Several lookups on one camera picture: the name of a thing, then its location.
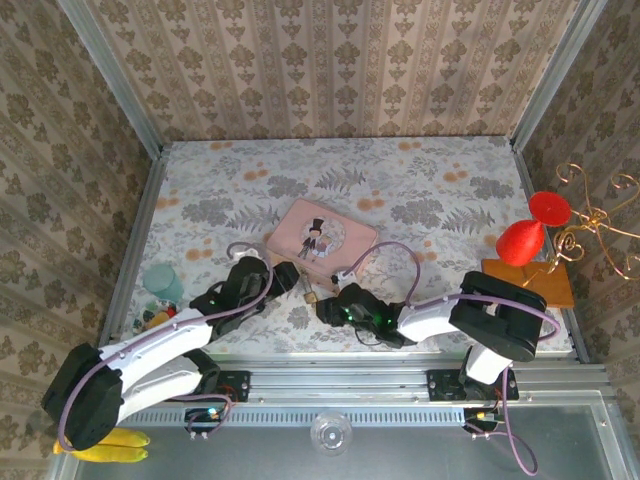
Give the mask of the wooden board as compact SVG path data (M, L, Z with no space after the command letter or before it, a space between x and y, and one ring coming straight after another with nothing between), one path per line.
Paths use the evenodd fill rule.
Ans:
M498 259L483 259L482 271L508 283L518 285L541 295L551 308L572 309L575 300L564 264L552 272L546 262L530 262L514 267Z

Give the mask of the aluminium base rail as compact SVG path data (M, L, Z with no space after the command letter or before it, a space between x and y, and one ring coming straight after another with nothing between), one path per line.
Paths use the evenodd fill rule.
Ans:
M460 355L416 352L215 354L225 370L251 372L251 404L400 405L429 402L427 372L456 369ZM614 389L599 364L542 355L512 366L520 405L612 400Z

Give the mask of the small red yellow toy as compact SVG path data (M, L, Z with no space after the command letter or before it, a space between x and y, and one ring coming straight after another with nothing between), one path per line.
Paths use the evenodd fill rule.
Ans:
M147 331L147 323L159 312L167 311L167 309L175 308L178 313L177 305L170 300L154 299L149 301L135 317L133 321L132 330L135 335L144 333Z

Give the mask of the teal glass cup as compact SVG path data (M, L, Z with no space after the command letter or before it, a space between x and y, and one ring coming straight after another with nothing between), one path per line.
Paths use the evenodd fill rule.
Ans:
M143 274L144 288L161 300L178 303L184 294L178 273L169 264L155 264Z

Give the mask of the small circuit board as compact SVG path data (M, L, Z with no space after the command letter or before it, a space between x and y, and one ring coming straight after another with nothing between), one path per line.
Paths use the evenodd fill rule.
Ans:
M472 434L494 432L504 423L504 418L496 409L465 408L463 429Z
M192 436L209 434L219 427L224 416L222 407L187 409L184 415L185 429Z

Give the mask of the clear drinking glass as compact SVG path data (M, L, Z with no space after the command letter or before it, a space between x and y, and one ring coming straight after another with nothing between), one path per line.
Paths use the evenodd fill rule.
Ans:
M352 424L341 412L321 412L312 422L310 438L312 445L319 453L326 456L339 456L353 441Z

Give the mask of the small brass padlock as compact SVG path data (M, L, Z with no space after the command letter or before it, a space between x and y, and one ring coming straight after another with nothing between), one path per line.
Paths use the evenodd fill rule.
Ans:
M302 289L303 289L303 297L305 302L308 305L314 305L318 302L318 297L317 294L314 290L313 284L311 282L311 278L309 276L309 274L307 273L306 270L302 270L300 272L300 278L299 278L301 285L302 285Z

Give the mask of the red hourglass shaped object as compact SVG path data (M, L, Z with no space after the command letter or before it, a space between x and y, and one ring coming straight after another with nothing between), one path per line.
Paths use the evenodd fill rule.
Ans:
M568 201L547 191L537 192L530 198L529 212L531 219L512 224L496 242L498 257L509 266L528 264L543 246L545 229L563 226L571 217Z

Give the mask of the pink tin box with couple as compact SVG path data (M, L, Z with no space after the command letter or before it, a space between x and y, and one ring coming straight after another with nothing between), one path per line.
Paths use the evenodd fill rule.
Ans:
M314 284L349 269L377 241L376 230L305 199L293 202L266 242L272 258L291 261Z

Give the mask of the yellow toy banana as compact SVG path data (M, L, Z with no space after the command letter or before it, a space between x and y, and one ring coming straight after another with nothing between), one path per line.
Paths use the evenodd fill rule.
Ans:
M143 432L116 427L102 440L100 440L99 444L142 448L150 444L150 438Z
M58 441L53 445L53 453L71 454L79 460L92 463L137 463L148 457L148 452L142 447L98 444L86 450L68 451Z

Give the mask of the aluminium frame post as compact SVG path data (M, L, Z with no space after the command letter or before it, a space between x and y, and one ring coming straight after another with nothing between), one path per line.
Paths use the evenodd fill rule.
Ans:
M139 141L150 158L153 161L158 160L161 156L163 140L145 112L133 85L127 79L121 62L116 58L115 51L91 13L87 1L57 1L114 94L116 102L129 120Z
M521 151L549 108L569 69L601 16L608 0L579 0L549 63L511 137L511 146Z

